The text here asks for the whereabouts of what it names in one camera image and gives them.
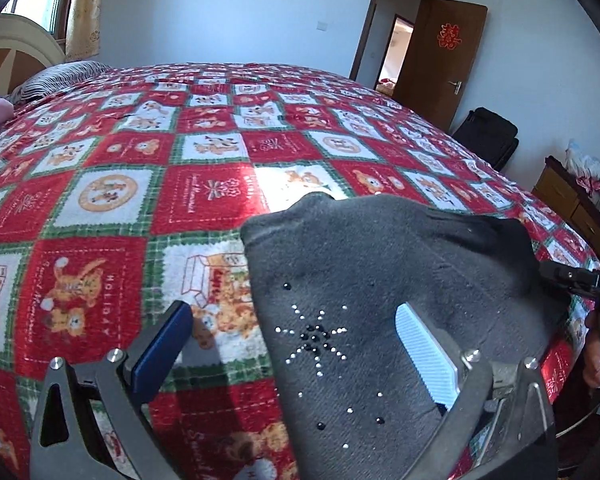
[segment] gray cloth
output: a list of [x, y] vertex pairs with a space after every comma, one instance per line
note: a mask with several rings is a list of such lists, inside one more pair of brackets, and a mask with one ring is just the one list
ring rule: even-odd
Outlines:
[[[511, 363], [541, 357], [568, 309], [568, 297], [542, 289], [517, 220], [385, 194], [335, 201], [312, 193], [249, 219], [241, 235], [302, 480], [399, 479], [440, 423], [395, 330], [401, 303], [424, 311], [461, 348]], [[298, 353], [303, 344], [317, 347], [320, 360]]]

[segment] red and white checkered blanket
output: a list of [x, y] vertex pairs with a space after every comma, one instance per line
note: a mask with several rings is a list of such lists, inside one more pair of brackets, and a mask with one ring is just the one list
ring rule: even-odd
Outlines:
[[[592, 268], [550, 209], [443, 132], [340, 76], [285, 65], [112, 70], [0, 135], [0, 455], [28, 476], [46, 366], [125, 348], [173, 300], [192, 339], [147, 415], [189, 478], [295, 478], [238, 229], [313, 190], [392, 193], [517, 218], [539, 258]], [[552, 399], [584, 336], [574, 300], [542, 371]], [[108, 419], [119, 468], [134, 475]]]

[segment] red paper decoration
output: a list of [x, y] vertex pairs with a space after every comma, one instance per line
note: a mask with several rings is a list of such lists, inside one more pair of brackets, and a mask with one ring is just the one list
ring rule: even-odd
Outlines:
[[442, 48], [447, 48], [449, 50], [453, 50], [462, 43], [462, 40], [458, 38], [460, 35], [460, 27], [459, 25], [451, 25], [451, 23], [447, 23], [442, 26], [442, 30], [438, 34], [438, 44]]

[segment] white wall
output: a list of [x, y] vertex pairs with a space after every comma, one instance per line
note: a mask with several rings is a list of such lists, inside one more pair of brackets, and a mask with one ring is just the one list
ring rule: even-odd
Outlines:
[[600, 34], [576, 0], [464, 0], [489, 7], [454, 120], [483, 106], [519, 129], [504, 173], [531, 189], [571, 137], [600, 158]]
[[420, 0], [376, 0], [376, 12], [371, 21], [369, 38], [360, 61], [356, 81], [367, 88], [375, 88], [382, 67], [387, 41], [392, 33], [394, 17], [399, 14], [411, 23], [416, 21]]
[[[272, 62], [349, 76], [369, 0], [102, 0], [113, 66]], [[328, 30], [317, 30], [317, 22]]]
[[[489, 7], [489, 15], [454, 124], [478, 106], [516, 124], [520, 147], [505, 173], [527, 188], [545, 156], [562, 158], [570, 137], [600, 158], [600, 34], [577, 1], [465, 1]], [[282, 62], [348, 76], [368, 4], [103, 0], [98, 58], [113, 66]], [[316, 30], [318, 21], [328, 30]]]

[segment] finger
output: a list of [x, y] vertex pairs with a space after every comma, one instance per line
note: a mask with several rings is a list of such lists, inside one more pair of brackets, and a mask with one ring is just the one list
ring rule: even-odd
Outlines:
[[600, 332], [589, 330], [584, 345], [585, 365], [593, 371], [600, 370]]
[[598, 313], [595, 310], [592, 310], [587, 314], [587, 317], [584, 319], [584, 326], [589, 329], [598, 326]]
[[594, 371], [591, 368], [585, 368], [582, 378], [590, 388], [600, 388], [600, 370]]

